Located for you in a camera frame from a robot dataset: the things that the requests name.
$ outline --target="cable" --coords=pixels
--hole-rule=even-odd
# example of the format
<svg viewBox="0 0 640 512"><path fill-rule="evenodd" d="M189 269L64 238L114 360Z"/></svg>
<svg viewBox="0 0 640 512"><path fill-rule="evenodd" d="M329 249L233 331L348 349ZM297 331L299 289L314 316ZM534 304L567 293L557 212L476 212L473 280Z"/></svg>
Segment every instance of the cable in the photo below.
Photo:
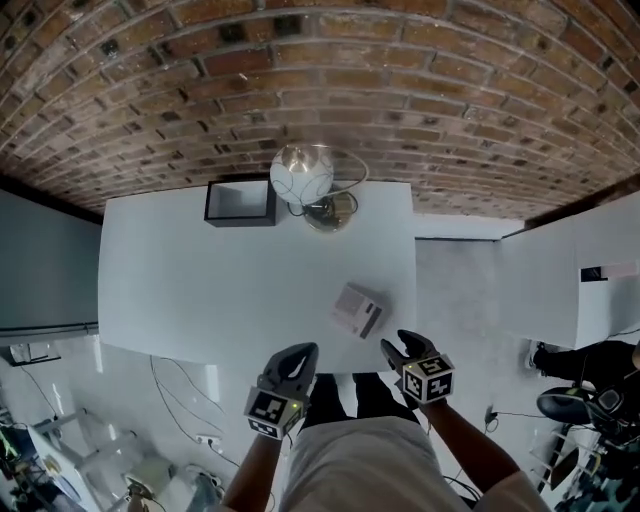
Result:
<svg viewBox="0 0 640 512"><path fill-rule="evenodd" d="M164 394L162 393L162 389L160 389L160 382L158 381L158 377L156 376L156 370L153 367L153 356L149 356L149 363L151 364L151 373L153 374L153 380L155 381L156 387L158 388L158 393L160 393L160 398L162 398L162 401L164 402L164 406L167 408L167 411L171 415L173 422L180 429L180 432L182 432L185 436L187 436L191 440L191 442L195 444L200 444L195 438L191 437L191 435L189 435L185 429L182 428L180 423L178 423L178 420L176 419L175 415L171 411L171 408L169 407L169 404L167 403L167 400L165 399Z"/></svg>
<svg viewBox="0 0 640 512"><path fill-rule="evenodd" d="M470 485L465 484L464 482L461 482L457 478L451 478L450 476L443 476L443 478L445 480L451 480L452 482L456 482L458 485L460 485L460 487L465 489L471 495L472 499L476 501L480 501L480 493Z"/></svg>
<svg viewBox="0 0 640 512"><path fill-rule="evenodd" d="M619 333L616 333L616 334L612 334L612 335L611 335L611 336L609 336L607 339L609 340L609 339L611 339L611 338L613 338L613 337L615 337L615 336L626 336L627 334L635 334L635 333L637 333L637 332L640 332L640 328L638 328L638 329L634 329L633 331L619 332Z"/></svg>
<svg viewBox="0 0 640 512"><path fill-rule="evenodd" d="M516 412L500 412L500 411L494 411L493 414L504 414L505 416L525 416L527 418L548 419L546 416L541 416L539 414L520 414Z"/></svg>
<svg viewBox="0 0 640 512"><path fill-rule="evenodd" d="M204 418L198 416L195 412L193 412L191 409L189 409L186 405L184 405L180 400L178 400L178 398L171 392L169 391L169 389L167 388L167 386L165 386L162 382L158 381L158 384L160 384L160 386L162 387L162 389L164 389L171 398L173 398L177 404L182 407L185 411L187 411L189 414L191 414L191 416L193 416L194 418L199 419L200 421L202 421L203 423L206 423L207 425L209 425L211 428L216 429L218 432L220 433L224 433L224 430L222 430L220 427L217 427L216 425L214 425L213 423L211 423L210 421L205 420Z"/></svg>
<svg viewBox="0 0 640 512"><path fill-rule="evenodd" d="M46 336L47 334L66 334L68 332L88 332L87 328L83 329L68 329L65 331L51 331L51 332L32 332L30 334L0 334L0 338L28 338L32 336Z"/></svg>
<svg viewBox="0 0 640 512"><path fill-rule="evenodd" d="M289 213L294 216L294 217L304 217L304 211L302 213L293 213L293 210L291 209L291 204L287 203L287 208L289 209Z"/></svg>
<svg viewBox="0 0 640 512"><path fill-rule="evenodd" d="M496 422L496 426L495 428L490 429L489 425L491 425L493 422ZM493 418L489 423L487 423L484 426L484 433L486 434L493 434L496 430L498 430L498 427L500 426L500 420L498 418Z"/></svg>
<svg viewBox="0 0 640 512"><path fill-rule="evenodd" d="M58 325L39 325L31 327L2 327L0 332L12 332L12 331L37 331L39 329L62 329L66 327L82 327L81 330L85 330L88 326L97 326L98 322L85 322L81 324L58 324Z"/></svg>
<svg viewBox="0 0 640 512"><path fill-rule="evenodd" d="M58 416L58 413L56 413L56 410L53 408L53 405L51 405L51 402L49 402L49 399L47 398L47 395L44 394L44 391L42 391L42 388L40 387L40 385L36 382L36 379L33 378L33 375L31 375L27 370L25 370L22 366L20 366L20 369L26 373L29 378L33 381L33 383L36 385L36 387L38 388L38 391L40 391L40 394L42 395L42 398L44 398L44 401L47 402L47 405L49 407L51 407L51 411L53 412L53 417L56 418Z"/></svg>
<svg viewBox="0 0 640 512"><path fill-rule="evenodd" d="M164 508L158 501L154 500L153 498L145 498L149 501L153 501L156 505L158 505L164 512L167 512L167 509Z"/></svg>
<svg viewBox="0 0 640 512"><path fill-rule="evenodd" d="M182 373L184 373L184 376L187 378L187 380L189 381L189 384L191 384L191 387L193 389L195 389L198 393L200 393L200 395L202 396L202 398L204 398L205 400L207 400L208 402L211 402L213 405L215 405L222 414L224 414L225 416L227 415L226 412L224 412L224 409L222 407L220 407L219 404L217 404L216 402L214 402L213 400L211 400L211 398L209 398L207 395L205 395L198 386L196 386L193 381L191 380L191 377L189 377L189 374L187 373L187 371L183 368L183 366L176 361L175 359L170 359L168 357L161 357L160 359L163 359L165 361L171 361L173 364L175 364L178 368L180 368L180 370L182 371Z"/></svg>
<svg viewBox="0 0 640 512"><path fill-rule="evenodd" d="M216 450L213 446L211 446L211 439L209 439L209 441L207 441L207 446L209 447L209 450L211 450L213 453L215 453L218 457L226 460L229 464L233 464L235 467L240 469L240 464L238 464L237 462L233 462L231 459L225 457L218 450Z"/></svg>
<svg viewBox="0 0 640 512"><path fill-rule="evenodd" d="M210 421L205 420L205 419L204 419L204 418L202 418L201 416L198 416L198 415L197 415L196 413L194 413L191 409L189 409L186 405L184 405L184 404L183 404L183 403L178 399L178 397L177 397L177 396L175 396L175 395L174 395L174 394L169 390L169 388L167 388L167 386L165 386L165 385L160 381L160 379L158 379L158 376L157 376L157 374L156 374L156 372L155 372L155 367L153 366L153 356L149 356L149 358L150 358L150 361L151 361L151 370L152 370L152 372L153 372L153 376L154 376L154 379L155 379L155 381L156 381L156 386L160 386L160 387L162 387L162 389L164 389L164 390L168 393L168 395L169 395L171 398L173 398L173 399L178 403L178 405L179 405L180 407L182 407L185 411L187 411L189 414L191 414L191 416L193 416L194 418L199 419L199 420L200 420L200 421L202 421L203 423L206 423L207 425L209 425L210 427L214 428L214 429L215 429L215 430L217 430L218 432L224 433L224 431L223 431L220 427L218 427L218 426L214 425L214 424L213 424L213 423L211 423ZM168 358L164 358L164 357L163 357L162 359L167 359L168 361L173 361L173 359L168 359ZM195 386L195 384L193 384L193 382L191 381L191 379L189 379L189 381L191 382L191 385L192 385L192 386L193 386L197 391L199 391L199 392L200 392L200 390L198 390L198 389L197 389L197 387Z"/></svg>

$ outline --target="dark clothing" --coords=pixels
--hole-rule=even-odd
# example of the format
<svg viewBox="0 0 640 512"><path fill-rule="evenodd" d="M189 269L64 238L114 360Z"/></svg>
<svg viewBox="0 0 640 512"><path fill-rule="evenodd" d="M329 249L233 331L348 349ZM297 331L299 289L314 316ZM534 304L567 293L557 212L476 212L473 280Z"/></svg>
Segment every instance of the dark clothing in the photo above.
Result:
<svg viewBox="0 0 640 512"><path fill-rule="evenodd" d="M550 377L591 382L596 390L616 384L636 370L631 356L634 347L618 340L607 340L567 352L538 350L533 364Z"/></svg>
<svg viewBox="0 0 640 512"><path fill-rule="evenodd" d="M353 375L358 398L358 419L397 416L409 421L418 422L415 414L393 398L391 390L380 379L377 373L356 373ZM352 420L347 416L340 403L336 379L330 374L320 374L311 393L310 407L302 429Z"/></svg>

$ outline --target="white table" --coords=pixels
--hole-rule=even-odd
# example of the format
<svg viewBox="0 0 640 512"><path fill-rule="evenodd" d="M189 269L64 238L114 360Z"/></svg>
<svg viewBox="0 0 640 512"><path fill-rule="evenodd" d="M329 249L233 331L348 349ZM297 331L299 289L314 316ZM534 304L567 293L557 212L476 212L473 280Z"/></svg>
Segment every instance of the white table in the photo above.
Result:
<svg viewBox="0 0 640 512"><path fill-rule="evenodd" d="M275 227L216 228L206 187L112 199L98 281L101 340L157 356L219 364L252 380L276 351L320 346L318 372L388 370L381 337L416 325L413 208L408 184L356 187L358 212L323 234L286 213ZM330 317L352 282L391 315L360 341Z"/></svg>
<svg viewBox="0 0 640 512"><path fill-rule="evenodd" d="M51 434L55 429L86 414L87 411L83 409L40 427L29 425L27 429L47 474L71 500L87 512L102 512L107 509L111 512L116 509L101 504L98 493L87 479L87 473L129 444L135 439L135 434L128 432L85 456Z"/></svg>

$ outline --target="brick ceiling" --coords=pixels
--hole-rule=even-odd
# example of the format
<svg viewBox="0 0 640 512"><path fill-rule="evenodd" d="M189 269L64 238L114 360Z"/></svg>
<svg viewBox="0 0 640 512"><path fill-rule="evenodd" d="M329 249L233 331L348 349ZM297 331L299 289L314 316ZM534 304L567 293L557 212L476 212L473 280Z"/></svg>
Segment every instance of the brick ceiling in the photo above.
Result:
<svg viewBox="0 0 640 512"><path fill-rule="evenodd" d="M638 171L638 19L617 0L11 0L0 169L100 213L322 141L410 182L417 211L531 218Z"/></svg>

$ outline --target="human arm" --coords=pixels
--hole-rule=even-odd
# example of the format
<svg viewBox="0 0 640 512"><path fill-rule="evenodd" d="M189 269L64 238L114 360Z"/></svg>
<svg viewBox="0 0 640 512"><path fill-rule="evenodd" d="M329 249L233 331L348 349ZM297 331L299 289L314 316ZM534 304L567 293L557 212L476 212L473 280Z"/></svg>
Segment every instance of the human arm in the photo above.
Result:
<svg viewBox="0 0 640 512"><path fill-rule="evenodd" d="M446 401L421 405L420 410L469 479L483 493L520 471L502 448L460 416Z"/></svg>
<svg viewBox="0 0 640 512"><path fill-rule="evenodd" d="M281 446L278 439L256 436L225 493L223 506L236 512L266 510Z"/></svg>

